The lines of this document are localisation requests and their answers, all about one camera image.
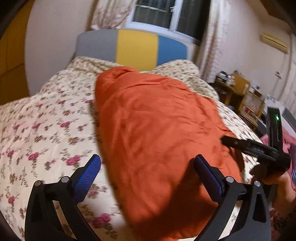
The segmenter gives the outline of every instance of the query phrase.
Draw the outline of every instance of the headboard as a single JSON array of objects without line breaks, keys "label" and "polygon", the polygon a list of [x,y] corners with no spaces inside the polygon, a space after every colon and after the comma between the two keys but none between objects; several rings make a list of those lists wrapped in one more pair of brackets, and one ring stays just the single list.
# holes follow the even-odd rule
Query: headboard
[{"label": "headboard", "polygon": [[172,60],[187,59],[187,47],[181,42],[152,33],[102,29],[80,34],[75,55],[149,71]]}]

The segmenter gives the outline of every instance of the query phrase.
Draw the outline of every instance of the wall-mounted air conditioner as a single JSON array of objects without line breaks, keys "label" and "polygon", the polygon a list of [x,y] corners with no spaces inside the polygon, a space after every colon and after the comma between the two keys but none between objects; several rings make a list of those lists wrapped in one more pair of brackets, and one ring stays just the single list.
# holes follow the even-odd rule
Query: wall-mounted air conditioner
[{"label": "wall-mounted air conditioner", "polygon": [[283,53],[288,53],[287,43],[271,34],[263,33],[260,35],[260,41],[282,51]]}]

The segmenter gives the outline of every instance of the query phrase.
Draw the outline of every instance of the orange cloth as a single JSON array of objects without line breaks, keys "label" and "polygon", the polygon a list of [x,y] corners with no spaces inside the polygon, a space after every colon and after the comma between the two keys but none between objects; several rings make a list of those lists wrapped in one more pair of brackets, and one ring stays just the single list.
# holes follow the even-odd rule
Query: orange cloth
[{"label": "orange cloth", "polygon": [[198,235],[217,204],[190,160],[202,154],[241,182],[220,143],[221,136],[235,135],[214,101],[178,80],[129,67],[101,73],[95,95],[109,178],[127,222],[147,241]]}]

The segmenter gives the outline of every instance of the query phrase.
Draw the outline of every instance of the wall outlet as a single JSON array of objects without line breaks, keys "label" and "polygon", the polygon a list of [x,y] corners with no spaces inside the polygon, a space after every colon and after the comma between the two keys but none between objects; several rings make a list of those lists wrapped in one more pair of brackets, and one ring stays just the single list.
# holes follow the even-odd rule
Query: wall outlet
[{"label": "wall outlet", "polygon": [[282,79],[281,73],[280,72],[276,72],[276,76],[279,77],[280,79]]}]

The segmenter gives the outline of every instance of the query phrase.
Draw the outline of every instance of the curtain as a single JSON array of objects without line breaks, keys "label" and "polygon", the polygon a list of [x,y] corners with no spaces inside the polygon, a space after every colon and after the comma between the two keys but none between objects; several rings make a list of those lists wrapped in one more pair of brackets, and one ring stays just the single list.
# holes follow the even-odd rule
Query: curtain
[{"label": "curtain", "polygon": [[120,29],[135,4],[136,0],[99,0],[91,28]]},{"label": "curtain", "polygon": [[228,33],[231,3],[232,0],[211,0],[208,23],[196,60],[201,78],[208,83],[215,81]]},{"label": "curtain", "polygon": [[291,34],[290,65],[279,101],[296,116],[296,37]]}]

